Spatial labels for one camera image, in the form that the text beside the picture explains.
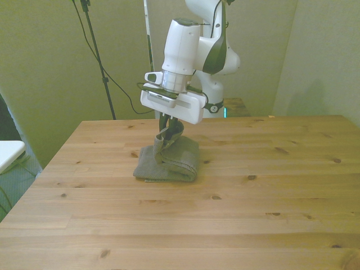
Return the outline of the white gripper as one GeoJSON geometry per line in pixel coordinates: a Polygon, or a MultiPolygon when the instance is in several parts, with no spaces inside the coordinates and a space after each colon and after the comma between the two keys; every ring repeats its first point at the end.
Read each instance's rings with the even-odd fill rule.
{"type": "Polygon", "coordinates": [[[205,96],[202,94],[183,92],[173,99],[155,92],[142,91],[140,101],[143,106],[160,112],[159,132],[163,138],[172,137],[180,131],[178,119],[191,124],[197,124],[203,119],[205,96]]]}

